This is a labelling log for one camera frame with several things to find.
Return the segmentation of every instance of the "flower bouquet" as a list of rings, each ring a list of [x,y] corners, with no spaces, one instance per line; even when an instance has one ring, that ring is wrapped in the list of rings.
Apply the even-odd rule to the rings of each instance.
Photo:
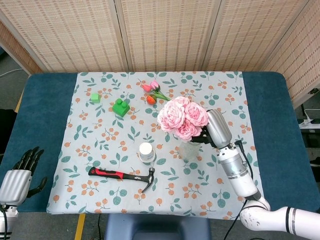
[[[166,133],[173,133],[184,142],[199,136],[208,124],[207,111],[187,97],[178,96],[160,110],[157,121]]]
[[[163,99],[169,101],[170,98],[166,97],[161,91],[160,91],[160,85],[157,83],[156,80],[153,80],[150,85],[143,84],[141,85],[144,91],[147,93],[152,92],[153,94],[149,94],[146,96],[146,101],[148,104],[153,105],[157,103],[157,99]]]

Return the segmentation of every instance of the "yellow floor tape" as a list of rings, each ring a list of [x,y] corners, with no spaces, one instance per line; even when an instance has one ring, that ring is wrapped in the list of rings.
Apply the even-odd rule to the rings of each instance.
[[[81,240],[82,231],[83,231],[84,225],[85,225],[85,218],[86,218],[86,214],[85,213],[79,214],[78,225],[76,226],[76,232],[75,232],[74,240]]]
[[[21,104],[21,99],[22,99],[23,94],[24,94],[24,89],[23,89],[23,91],[22,91],[22,93],[21,93],[21,96],[20,96],[20,98],[19,98],[18,104],[17,104],[16,107],[15,107],[15,110],[14,110],[14,111],[15,111],[16,113],[19,111],[20,104]]]

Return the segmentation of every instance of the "cable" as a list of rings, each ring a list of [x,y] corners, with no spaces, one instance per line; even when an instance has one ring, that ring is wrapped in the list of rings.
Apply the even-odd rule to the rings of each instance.
[[[234,225],[236,224],[237,219],[239,218],[240,213],[241,213],[242,209],[244,208],[244,206],[246,205],[247,201],[248,201],[248,200],[245,200],[245,201],[244,201],[244,203],[243,203],[243,205],[242,205],[242,207],[241,207],[241,209],[240,209],[240,211],[239,211],[238,215],[237,215],[237,216],[235,217],[235,219],[233,220],[233,223],[232,223],[232,225],[229,227],[228,231],[226,232],[226,234],[225,234],[225,236],[224,236],[223,240],[226,240],[226,239],[227,239],[227,237],[228,237],[228,235],[229,235],[230,231],[232,230],[232,228],[233,228],[233,227],[234,227]]]
[[[100,217],[101,217],[101,213],[99,214],[99,218],[98,218],[99,240],[101,240]]]
[[[7,221],[7,214],[6,210],[0,206],[0,211],[3,213],[4,218],[4,234],[3,234],[3,240],[7,240],[7,231],[8,231],[8,221]]]
[[[15,72],[15,71],[20,71],[20,70],[23,70],[23,69],[22,69],[22,68],[18,68],[18,69],[14,69],[14,70],[11,70],[11,71],[7,71],[7,72],[5,72],[4,74],[1,74],[1,75],[0,75],[0,78],[1,78],[2,76],[6,75],[6,74],[9,74],[9,73],[12,73],[12,72]]]
[[[245,154],[245,150],[244,150],[244,146],[243,146],[243,144],[242,144],[242,141],[241,141],[241,140],[235,141],[234,144],[237,145],[237,146],[239,146],[240,151],[241,151],[241,153],[242,153],[242,155],[243,155],[243,157],[244,157],[244,159],[245,159],[245,161],[246,161],[246,163],[247,163],[247,165],[248,165],[248,167],[249,167],[250,174],[251,174],[251,179],[253,180],[253,179],[254,179],[254,172],[252,171],[252,167],[251,167],[251,165],[250,165],[250,162],[249,162],[249,160],[248,160],[248,158],[247,158],[247,156],[246,156],[246,154]],[[235,219],[233,220],[233,223],[232,223],[232,225],[229,227],[228,231],[226,232],[223,240],[226,240],[226,239],[227,239],[229,233],[231,232],[232,228],[233,228],[234,225],[236,224],[237,219],[240,217],[240,213],[241,213],[242,209],[245,207],[247,201],[248,201],[248,200],[245,200],[245,201],[244,201],[244,203],[243,203],[243,205],[242,205],[242,207],[241,207],[238,215],[237,215],[237,216],[235,217]]]

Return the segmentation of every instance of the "white cup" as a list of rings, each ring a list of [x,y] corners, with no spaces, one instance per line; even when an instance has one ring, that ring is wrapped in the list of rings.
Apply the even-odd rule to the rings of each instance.
[[[151,163],[155,159],[155,150],[149,142],[143,142],[139,146],[139,159],[143,163]]]

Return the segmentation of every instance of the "white robotic arm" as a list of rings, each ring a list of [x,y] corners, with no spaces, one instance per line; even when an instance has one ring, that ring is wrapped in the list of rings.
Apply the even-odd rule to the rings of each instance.
[[[25,152],[21,160],[4,176],[0,188],[0,239],[10,239],[19,215],[17,207],[46,185],[47,177],[44,177],[38,187],[29,190],[38,160],[44,152],[38,150],[39,147],[35,147]]]
[[[253,231],[282,231],[320,240],[320,214],[291,207],[271,211],[248,172],[247,162],[242,160],[235,143],[231,143],[232,135],[224,117],[217,110],[208,111],[208,116],[206,129],[192,141],[210,143],[219,150],[218,159],[233,190],[247,200],[240,212],[243,225]],[[236,143],[244,153],[242,144]]]

